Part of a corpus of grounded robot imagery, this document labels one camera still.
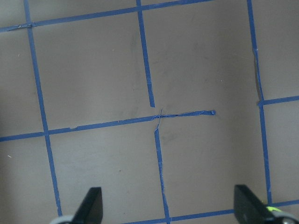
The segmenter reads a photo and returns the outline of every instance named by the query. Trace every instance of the yellow-green part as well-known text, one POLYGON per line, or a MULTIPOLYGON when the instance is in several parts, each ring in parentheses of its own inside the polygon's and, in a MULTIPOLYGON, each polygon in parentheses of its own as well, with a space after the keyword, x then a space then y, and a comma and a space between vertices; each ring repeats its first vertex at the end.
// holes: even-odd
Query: yellow-green part
POLYGON ((268 209, 269 211, 282 211, 282 210, 280 210, 280 209, 278 209, 278 208, 270 207, 270 206, 268 206, 267 209, 268 209))

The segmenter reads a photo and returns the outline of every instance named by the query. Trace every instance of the concrete floor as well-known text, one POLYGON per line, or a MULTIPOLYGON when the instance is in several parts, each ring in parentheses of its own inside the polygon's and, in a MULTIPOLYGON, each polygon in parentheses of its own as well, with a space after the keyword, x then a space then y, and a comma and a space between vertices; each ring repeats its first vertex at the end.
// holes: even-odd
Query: concrete floor
POLYGON ((252 0, 267 148, 246 1, 144 10, 144 24, 135 10, 5 32, 136 7, 135 0, 26 2, 31 20, 21 0, 0 1, 0 224, 73 214, 94 186, 102 187, 103 224, 237 223, 235 184, 299 216, 299 102, 266 103, 299 95, 299 2, 252 0), (167 200, 159 119, 137 123, 161 109, 216 111, 161 118, 167 200))

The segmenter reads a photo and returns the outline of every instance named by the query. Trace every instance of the gray floor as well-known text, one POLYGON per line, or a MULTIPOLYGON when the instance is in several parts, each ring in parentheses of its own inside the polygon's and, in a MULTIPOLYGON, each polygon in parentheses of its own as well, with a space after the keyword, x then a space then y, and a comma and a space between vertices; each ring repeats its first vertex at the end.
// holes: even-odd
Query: gray floor
MULTIPOLYGON (((136 6, 135 0, 28 2, 33 22, 136 6)), ((161 2, 142 0, 143 5, 161 2)), ((297 96, 299 2, 252 3, 264 99, 297 96)), ((150 107, 137 12, 32 28, 46 131, 27 29, 0 33, 0 223, 48 223, 57 216, 49 149, 64 215, 76 211, 90 187, 101 186, 103 224, 166 221, 154 136, 158 119, 72 131, 153 116, 161 109, 163 114, 217 112, 160 120, 173 223, 237 223, 231 214, 235 184, 247 184, 267 203, 246 1, 142 13, 156 107, 150 107), (48 130, 50 146, 44 137, 48 130), (208 217, 189 219, 192 214, 208 217)), ((21 0, 0 1, 0 27, 23 23, 21 0)), ((298 105, 265 105, 264 114, 272 202, 293 204, 281 208, 299 216, 298 105)))

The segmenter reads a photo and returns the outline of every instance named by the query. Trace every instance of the black plastic part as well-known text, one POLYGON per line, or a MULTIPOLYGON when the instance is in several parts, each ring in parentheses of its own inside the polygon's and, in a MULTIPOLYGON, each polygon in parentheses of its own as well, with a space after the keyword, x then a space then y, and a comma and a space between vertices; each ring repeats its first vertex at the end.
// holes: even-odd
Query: black plastic part
POLYGON ((103 218, 101 188, 90 188, 71 224, 100 224, 103 218))
POLYGON ((240 224, 274 224, 276 219, 246 185, 235 185, 235 217, 240 224))

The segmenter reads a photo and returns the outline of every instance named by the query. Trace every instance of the blue tape line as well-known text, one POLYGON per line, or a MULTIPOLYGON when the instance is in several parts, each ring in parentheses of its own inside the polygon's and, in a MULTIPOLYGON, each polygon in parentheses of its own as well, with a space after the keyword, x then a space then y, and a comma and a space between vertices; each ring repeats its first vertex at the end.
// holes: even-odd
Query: blue tape line
MULTIPOLYGON (((64 17, 64 18, 58 18, 58 19, 52 19, 52 20, 31 22, 31 23, 28 23, 28 24, 21 24, 21 26, 22 26, 22 28, 24 28, 24 27, 29 28, 29 27, 46 26, 46 25, 52 25, 52 24, 58 24, 58 23, 64 23, 64 22, 88 20, 88 19, 100 18, 100 17, 105 17, 105 16, 127 14, 127 13, 133 13, 133 12, 144 11, 144 10, 165 8, 165 7, 178 6, 178 5, 194 4, 194 3, 206 2, 206 1, 212 1, 212 0, 178 0, 178 1, 170 1, 170 2, 165 2, 165 3, 145 5, 145 6, 140 6, 140 7, 117 9, 117 10, 112 10, 112 11, 107 11, 107 12, 76 15, 76 16, 70 16, 70 17, 64 17)), ((0 28, 0 33, 15 30, 15 27, 18 27, 18 26, 20 26, 20 25, 0 28)))
POLYGON ((92 125, 82 125, 76 128, 60 128, 49 130, 49 134, 60 134, 60 133, 67 133, 67 132, 76 132, 76 131, 83 131, 95 128, 103 128, 103 127, 111 127, 111 126, 119 126, 119 125, 128 125, 133 123, 140 123, 140 122, 147 122, 152 121, 154 119, 161 118, 174 118, 174 117, 189 117, 189 116, 199 116, 199 115, 210 115, 213 116, 216 114, 216 111, 195 111, 195 112, 187 112, 181 114, 162 114, 162 115, 154 115, 149 117, 142 117, 142 118, 132 118, 126 120, 117 120, 111 121, 106 123, 99 123, 99 124, 92 124, 92 125))
MULTIPOLYGON (((215 114, 216 114, 216 111, 194 111, 194 112, 187 112, 187 113, 181 113, 181 114, 161 114, 161 115, 154 115, 154 116, 143 117, 143 118, 133 118, 133 119, 127 119, 127 120, 118 120, 118 121, 100 123, 100 124, 83 125, 83 126, 78 126, 76 128, 68 127, 68 128, 54 129, 54 130, 49 130, 48 134, 60 134, 60 133, 83 131, 83 130, 89 130, 89 129, 95 129, 95 128, 102 128, 102 127, 127 125, 127 124, 133 124, 133 123, 152 121, 154 119, 159 119, 159 118, 190 117, 190 116, 199 116, 199 115, 213 116, 215 114)), ((0 142, 41 137, 44 135, 45 135, 44 132, 11 135, 11 136, 0 137, 0 142)))
POLYGON ((262 84, 261 84, 261 77, 260 77, 260 66, 259 66, 259 60, 258 60, 258 49, 257 49, 257 43, 256 43, 256 30, 255 30, 255 26, 254 26, 253 10, 252 10, 251 0, 247 0, 247 8, 248 8, 248 17, 249 17, 249 26, 250 26, 252 49, 253 49, 255 62, 256 62, 256 77, 257 77, 258 87, 259 87, 260 94, 261 94, 261 100, 264 100, 262 84))
POLYGON ((286 202, 278 202, 278 203, 272 203, 273 207, 282 207, 282 206, 288 206, 288 205, 294 205, 299 204, 299 200, 292 200, 292 201, 286 201, 286 202))
POLYGON ((18 139, 28 139, 28 138, 35 138, 44 136, 43 132, 35 132, 35 133, 27 133, 27 134, 17 134, 11 135, 7 137, 0 137, 0 142, 2 141, 11 141, 11 140, 18 140, 18 139))
MULTIPOLYGON (((24 8, 25 8, 25 14, 26 14, 26 21, 27 21, 27 23, 28 22, 30 23, 31 21, 30 21, 28 0, 24 0, 24 8)), ((54 160, 53 160, 52 149, 51 149, 51 144, 50 144, 50 137, 49 137, 46 113, 45 113, 44 104, 43 104, 43 93, 42 93, 41 81, 40 81, 40 77, 39 77, 39 70, 38 70, 38 65, 37 65, 36 50, 35 50, 35 45, 34 45, 32 28, 28 28, 27 32, 28 32, 29 46, 30 46, 30 51, 31 51, 33 71, 34 71, 34 76, 35 76, 35 81, 36 81, 38 102, 39 102, 39 107, 40 107, 40 111, 41 111, 42 123, 43 123, 43 131, 45 134, 45 141, 46 141, 52 183, 53 183, 53 188, 54 188, 57 212, 58 212, 58 215, 61 216, 62 211, 61 211, 59 192, 58 192, 58 186, 57 186, 57 178, 56 178, 54 160)))
POLYGON ((48 159, 49 159, 49 165, 50 165, 50 171, 51 171, 55 201, 56 201, 56 206, 57 206, 57 213, 58 213, 59 216, 62 216, 61 205, 60 205, 60 197, 59 197, 59 191, 58 191, 58 184, 57 184, 57 178, 56 178, 56 172, 55 172, 55 166, 54 166, 54 159, 53 159, 53 154, 52 154, 49 135, 45 136, 45 140, 46 140, 46 147, 47 147, 47 153, 48 153, 48 159))
POLYGON ((260 108, 260 121, 261 121, 261 131, 262 131, 262 142, 263 142, 263 160, 265 166, 265 177, 266 177, 266 188, 267 188, 267 199, 268 205, 272 205, 272 195, 271 195, 271 180, 270 180, 270 168, 269 168, 269 157, 268 157, 268 147, 267 147, 267 134, 266 134, 266 124, 265 115, 263 111, 263 106, 260 108))
POLYGON ((28 0, 24 0, 24 10, 25 10, 26 22, 27 23, 31 23, 30 9, 29 9, 29 2, 28 2, 28 0))
POLYGON ((161 192, 162 192, 162 198, 163 198, 164 214, 165 214, 166 223, 170 224, 171 220, 170 220, 170 216, 169 216, 169 209, 168 209, 165 190, 164 190, 163 160, 162 160, 162 151, 161 151, 161 145, 160 145, 160 136, 159 136, 158 126, 155 129, 155 143, 156 143, 156 149, 157 149, 157 157, 158 157, 158 165, 159 165, 159 175, 160 175, 161 192))
POLYGON ((124 224, 157 224, 157 223, 165 223, 165 222, 166 222, 165 218, 161 218, 161 219, 152 219, 152 220, 124 223, 124 224))
MULTIPOLYGON (((141 0, 136 0, 136 5, 138 7, 141 6, 141 0)), ((148 50, 147 50, 147 46, 146 46, 142 11, 138 12, 138 21, 139 21, 139 30, 140 30, 140 39, 141 39, 141 45, 142 45, 144 69, 145 69, 145 75, 146 75, 146 83, 148 85, 148 92, 149 92, 149 104, 151 107, 155 107, 155 100, 154 100, 154 94, 153 94, 151 77, 150 77, 150 64, 149 64, 148 50)))
POLYGON ((181 221, 186 219, 194 219, 194 218, 204 218, 204 217, 211 217, 211 216, 220 216, 220 215, 227 215, 227 214, 233 214, 234 210, 221 210, 221 211, 212 211, 212 212, 205 212, 205 213, 199 213, 194 215, 187 215, 187 216, 177 216, 172 217, 171 221, 181 221))
POLYGON ((268 100, 261 101, 260 104, 261 105, 280 104, 280 103, 286 103, 286 102, 297 101, 297 100, 299 100, 299 96, 268 99, 268 100))

